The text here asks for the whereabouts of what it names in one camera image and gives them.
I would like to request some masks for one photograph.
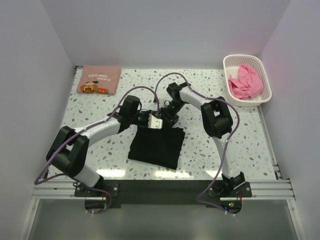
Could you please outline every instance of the pink cloth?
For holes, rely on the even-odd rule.
[[[237,99],[254,99],[264,91],[264,84],[258,73],[249,64],[242,64],[238,70],[238,78],[229,78],[230,92]]]

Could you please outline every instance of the gray wall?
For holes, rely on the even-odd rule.
[[[221,69],[258,55],[290,0],[42,0],[76,65]]]
[[[0,239],[18,239],[73,68],[39,0],[0,2]]]
[[[273,91],[263,112],[310,240],[320,235],[319,13],[319,0],[292,0],[262,54]]]

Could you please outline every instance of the terrazzo surface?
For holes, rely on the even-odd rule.
[[[165,74],[179,72],[193,88],[208,97],[227,98],[223,70],[217,69],[122,69],[115,95],[77,93],[76,88],[82,75],[78,68],[63,118],[63,126],[81,127],[104,118],[112,112],[123,94],[135,86],[152,89]],[[183,83],[181,77],[171,75],[163,80],[158,89],[160,102],[170,100],[166,92],[168,84]],[[146,89],[130,93],[142,102],[143,109],[156,109],[153,95]],[[268,150],[261,119],[256,107],[236,107],[240,115],[240,126],[232,137],[232,151],[247,180],[275,180],[272,157]],[[230,110],[234,125],[235,114]],[[128,159],[131,142],[137,127],[132,125],[120,134],[109,136],[92,145],[87,152],[86,164],[105,179],[124,180],[210,180],[219,168],[220,157],[214,141],[203,129],[201,112],[185,105],[179,112],[175,127],[184,128],[185,139],[180,152],[177,170]],[[50,166],[48,176],[60,173]]]

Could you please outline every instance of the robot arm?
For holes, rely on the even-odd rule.
[[[220,159],[223,157],[224,148],[226,144],[226,137],[222,137],[223,134],[225,134],[225,131],[231,132],[231,126],[233,124],[233,120],[231,118],[230,112],[228,110],[227,106],[220,106],[219,102],[214,102],[211,104],[211,100],[204,99],[195,93],[193,93],[188,87],[184,87],[180,91],[180,98],[183,102],[189,103],[199,109],[202,113],[202,119],[203,119],[203,126],[206,130],[207,134],[212,137],[214,140],[214,143],[216,145],[216,148],[218,150]],[[221,123],[221,128],[224,128],[225,130],[221,130],[222,132],[214,131],[213,129],[216,127],[213,127],[215,124],[211,124],[210,120],[213,119],[213,116],[210,116],[211,114],[214,115],[215,113],[220,112],[222,116],[222,120],[217,124],[219,125]],[[228,149],[235,149],[234,148],[234,142],[229,140],[229,148]],[[222,173],[225,177],[228,179],[235,178],[240,174],[240,169],[236,163],[237,156],[235,154],[232,154],[229,150],[226,150],[224,162],[222,165]]]
[[[213,138],[219,156],[222,158],[225,146],[222,136],[231,132],[233,124],[229,109],[225,103],[197,96],[186,86],[185,83],[180,85],[172,83],[168,86],[167,92],[172,97],[172,100],[169,102],[169,105],[160,109],[159,118],[155,117],[155,112],[152,110],[138,110],[140,99],[131,95],[127,96],[119,112],[109,121],[98,124],[77,136],[69,143],[70,147],[63,148],[57,154],[51,164],[67,176],[89,187],[101,189],[103,188],[103,177],[85,164],[88,147],[108,136],[122,132],[132,124],[153,129],[170,128],[178,121],[179,116],[177,113],[185,104],[191,104],[201,111],[204,129]],[[49,160],[52,154],[68,138],[83,129],[87,129],[87,126],[75,129],[68,126],[61,128],[46,159]],[[245,182],[243,173],[237,167],[235,159],[237,158],[227,151],[222,166],[223,180],[229,182],[228,185],[231,189]]]

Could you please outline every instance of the white plastic basket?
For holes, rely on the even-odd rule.
[[[247,98],[245,100],[241,100],[234,97],[230,92],[228,80],[230,76],[232,76],[232,78],[234,79],[238,78],[238,69],[242,64],[251,65],[254,68],[254,70],[259,74],[259,77],[261,78],[264,85],[263,92],[253,99]],[[228,89],[229,102],[231,104],[240,106],[240,107],[256,107],[271,99],[272,92],[271,92],[270,84],[268,81],[268,77],[267,77],[264,65],[262,64],[259,58],[251,55],[244,55],[244,54],[228,55],[223,59],[223,68],[224,68],[224,76],[226,80],[226,87]]]

